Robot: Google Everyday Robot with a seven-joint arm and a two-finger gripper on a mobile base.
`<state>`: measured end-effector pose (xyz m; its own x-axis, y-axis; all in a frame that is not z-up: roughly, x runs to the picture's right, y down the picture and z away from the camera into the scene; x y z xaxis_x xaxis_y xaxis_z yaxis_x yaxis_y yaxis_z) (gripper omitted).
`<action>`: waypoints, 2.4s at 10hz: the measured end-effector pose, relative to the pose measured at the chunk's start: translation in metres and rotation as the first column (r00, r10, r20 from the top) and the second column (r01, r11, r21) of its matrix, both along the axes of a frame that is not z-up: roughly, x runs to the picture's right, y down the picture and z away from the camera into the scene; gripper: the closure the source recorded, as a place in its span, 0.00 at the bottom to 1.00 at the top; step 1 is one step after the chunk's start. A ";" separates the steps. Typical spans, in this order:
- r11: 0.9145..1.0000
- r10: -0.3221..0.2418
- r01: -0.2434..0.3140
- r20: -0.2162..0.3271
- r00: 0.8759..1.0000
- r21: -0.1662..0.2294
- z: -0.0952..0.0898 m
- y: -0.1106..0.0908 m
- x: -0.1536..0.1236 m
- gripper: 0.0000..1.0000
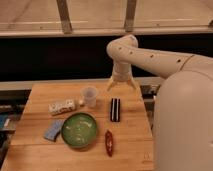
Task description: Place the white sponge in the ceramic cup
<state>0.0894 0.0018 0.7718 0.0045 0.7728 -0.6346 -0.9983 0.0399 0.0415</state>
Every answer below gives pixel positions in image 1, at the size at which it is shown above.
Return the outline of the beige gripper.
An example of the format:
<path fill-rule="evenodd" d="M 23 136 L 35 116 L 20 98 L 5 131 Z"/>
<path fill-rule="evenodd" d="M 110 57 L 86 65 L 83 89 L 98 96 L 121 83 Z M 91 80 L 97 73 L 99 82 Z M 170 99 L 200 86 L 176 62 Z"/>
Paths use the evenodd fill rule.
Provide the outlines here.
<path fill-rule="evenodd" d="M 117 84 L 116 82 L 127 82 L 131 77 L 132 71 L 130 64 L 123 62 L 114 62 L 112 71 L 113 79 L 109 79 L 109 82 L 107 84 L 107 91 L 110 91 L 110 89 Z M 128 85 L 130 85 L 134 90 L 137 89 L 137 83 L 133 78 L 128 81 Z"/>

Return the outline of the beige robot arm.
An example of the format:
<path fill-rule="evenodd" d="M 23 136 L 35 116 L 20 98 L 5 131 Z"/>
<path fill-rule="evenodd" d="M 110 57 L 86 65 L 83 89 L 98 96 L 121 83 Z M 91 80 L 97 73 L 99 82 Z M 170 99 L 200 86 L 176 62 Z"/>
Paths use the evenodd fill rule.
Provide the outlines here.
<path fill-rule="evenodd" d="M 154 106 L 154 171 L 213 171 L 213 58 L 140 48 L 133 35 L 106 50 L 109 87 L 134 85 L 133 65 L 164 79 Z"/>

